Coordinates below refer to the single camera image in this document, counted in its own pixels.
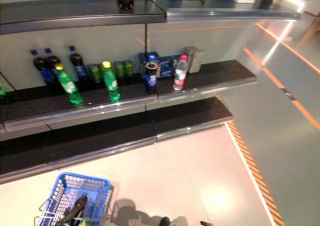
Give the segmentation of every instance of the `beige box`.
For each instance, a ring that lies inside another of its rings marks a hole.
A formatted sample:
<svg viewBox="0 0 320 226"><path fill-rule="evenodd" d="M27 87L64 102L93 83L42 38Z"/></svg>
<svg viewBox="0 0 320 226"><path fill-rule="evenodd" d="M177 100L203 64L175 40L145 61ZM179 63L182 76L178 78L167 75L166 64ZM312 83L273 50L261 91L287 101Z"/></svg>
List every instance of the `beige box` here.
<svg viewBox="0 0 320 226"><path fill-rule="evenodd" d="M183 54L188 56L188 72L196 73L199 72L205 51L198 49L195 46L185 47L183 49Z"/></svg>

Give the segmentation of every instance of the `can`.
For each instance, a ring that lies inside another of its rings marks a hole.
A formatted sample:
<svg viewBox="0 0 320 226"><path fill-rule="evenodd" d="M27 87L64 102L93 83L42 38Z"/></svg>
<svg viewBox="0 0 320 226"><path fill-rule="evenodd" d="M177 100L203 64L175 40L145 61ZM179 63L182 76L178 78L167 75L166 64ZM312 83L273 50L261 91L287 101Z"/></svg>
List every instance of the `can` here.
<svg viewBox="0 0 320 226"><path fill-rule="evenodd" d="M118 80L124 80L125 78L125 69L124 69L124 64L122 62L115 62L114 63L115 67L115 75Z"/></svg>
<svg viewBox="0 0 320 226"><path fill-rule="evenodd" d="M88 65L91 77L96 84L100 84L102 82L102 74L100 72L99 65L90 64Z"/></svg>
<svg viewBox="0 0 320 226"><path fill-rule="evenodd" d="M126 78L132 78L134 76L134 64L131 60L123 62L124 75Z"/></svg>

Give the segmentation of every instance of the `floor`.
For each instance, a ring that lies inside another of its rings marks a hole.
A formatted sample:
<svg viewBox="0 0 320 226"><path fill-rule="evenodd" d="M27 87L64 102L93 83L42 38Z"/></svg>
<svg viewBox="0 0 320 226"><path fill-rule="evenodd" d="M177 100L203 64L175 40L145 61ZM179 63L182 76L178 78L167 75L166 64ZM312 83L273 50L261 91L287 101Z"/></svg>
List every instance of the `floor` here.
<svg viewBox="0 0 320 226"><path fill-rule="evenodd" d="M225 124L2 184L0 225L33 225L61 172L111 181L114 218L106 225L153 226L164 216L177 226L272 225Z"/></svg>
<svg viewBox="0 0 320 226"><path fill-rule="evenodd" d="M315 42L320 45L314 39L309 46ZM262 63L275 43L256 27L245 46ZM317 57L319 51L310 60ZM320 130L315 125L320 122L320 74L282 44L264 62L265 68L244 50L237 60L258 82L221 92L222 102L234 115L285 224L318 226Z"/></svg>

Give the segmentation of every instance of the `red bottle cap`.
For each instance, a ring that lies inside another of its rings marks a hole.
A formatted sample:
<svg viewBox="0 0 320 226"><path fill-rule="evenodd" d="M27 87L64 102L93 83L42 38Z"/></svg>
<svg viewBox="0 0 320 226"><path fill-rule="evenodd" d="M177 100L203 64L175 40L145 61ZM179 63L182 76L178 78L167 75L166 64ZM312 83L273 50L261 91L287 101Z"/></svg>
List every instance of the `red bottle cap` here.
<svg viewBox="0 0 320 226"><path fill-rule="evenodd" d="M180 59L181 59L181 60L184 60L184 61L187 61L188 56L185 55L185 54L183 54L183 55L181 55Z"/></svg>

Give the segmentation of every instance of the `yellow bottle cap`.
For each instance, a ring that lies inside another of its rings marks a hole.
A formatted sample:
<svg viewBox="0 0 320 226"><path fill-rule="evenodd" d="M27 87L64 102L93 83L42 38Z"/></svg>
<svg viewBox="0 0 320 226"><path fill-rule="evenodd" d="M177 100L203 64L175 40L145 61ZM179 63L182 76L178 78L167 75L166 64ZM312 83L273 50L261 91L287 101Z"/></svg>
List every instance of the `yellow bottle cap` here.
<svg viewBox="0 0 320 226"><path fill-rule="evenodd" d="M62 65L62 63L56 63L54 66L55 66L56 70L63 70L64 69L64 66Z"/></svg>
<svg viewBox="0 0 320 226"><path fill-rule="evenodd" d="M106 68L106 69L111 68L111 64L110 64L110 62L108 62L108 61L104 61L104 62L102 63L102 66L103 66L104 68Z"/></svg>

